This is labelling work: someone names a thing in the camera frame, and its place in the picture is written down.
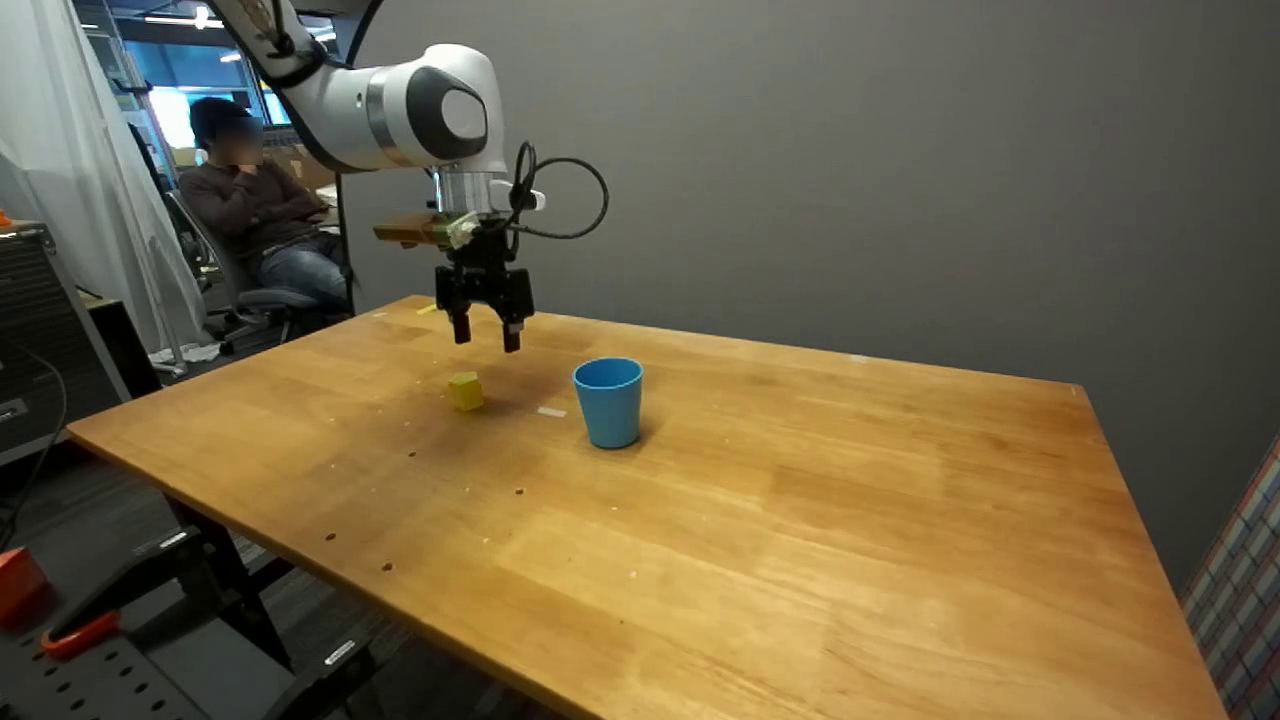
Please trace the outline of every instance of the white wall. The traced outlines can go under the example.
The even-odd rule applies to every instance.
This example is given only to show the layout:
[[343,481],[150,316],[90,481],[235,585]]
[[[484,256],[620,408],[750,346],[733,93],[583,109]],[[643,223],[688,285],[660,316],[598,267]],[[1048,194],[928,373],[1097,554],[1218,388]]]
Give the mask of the white wall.
[[[361,61],[427,42],[611,181],[544,309],[1088,383],[1176,579],[1280,433],[1274,0],[404,0]],[[433,287],[369,239],[420,189],[350,181],[369,303]]]

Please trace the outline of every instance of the man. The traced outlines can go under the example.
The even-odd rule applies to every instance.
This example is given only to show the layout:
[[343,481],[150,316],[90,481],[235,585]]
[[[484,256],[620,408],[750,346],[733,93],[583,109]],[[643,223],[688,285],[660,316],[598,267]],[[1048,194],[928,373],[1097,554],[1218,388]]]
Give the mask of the man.
[[281,166],[254,155],[256,119],[234,100],[198,100],[191,134],[209,160],[181,181],[184,207],[256,285],[298,287],[322,309],[350,312],[350,279],[331,261],[337,239],[317,234],[327,204]]

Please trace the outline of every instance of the chair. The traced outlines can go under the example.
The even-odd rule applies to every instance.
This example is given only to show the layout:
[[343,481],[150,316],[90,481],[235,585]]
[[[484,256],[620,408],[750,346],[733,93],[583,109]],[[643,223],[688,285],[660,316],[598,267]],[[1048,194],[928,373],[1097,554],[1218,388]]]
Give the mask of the chair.
[[331,312],[298,287],[256,287],[226,239],[204,230],[178,194],[165,194],[165,202],[178,223],[184,223],[209,250],[213,279],[204,287],[204,334],[221,341],[226,355],[235,355],[242,341],[260,334],[287,341],[331,325]]
[[1280,716],[1280,439],[1185,595],[1233,716]]

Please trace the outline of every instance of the table surface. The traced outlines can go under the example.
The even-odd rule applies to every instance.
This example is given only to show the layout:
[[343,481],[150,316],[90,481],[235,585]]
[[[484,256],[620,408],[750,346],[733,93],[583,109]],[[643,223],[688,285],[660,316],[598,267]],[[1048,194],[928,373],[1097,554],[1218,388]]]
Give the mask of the table surface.
[[[473,316],[408,297],[74,435],[588,716],[1225,716],[1079,388]],[[648,368],[630,451],[567,383],[600,353]]]

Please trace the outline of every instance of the blue cup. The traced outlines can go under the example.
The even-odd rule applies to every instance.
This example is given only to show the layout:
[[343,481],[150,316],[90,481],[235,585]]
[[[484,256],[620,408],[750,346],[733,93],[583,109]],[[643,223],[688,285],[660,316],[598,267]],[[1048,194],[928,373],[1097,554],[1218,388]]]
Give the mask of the blue cup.
[[630,450],[642,435],[642,363],[624,355],[600,355],[572,373],[578,401],[598,450]]

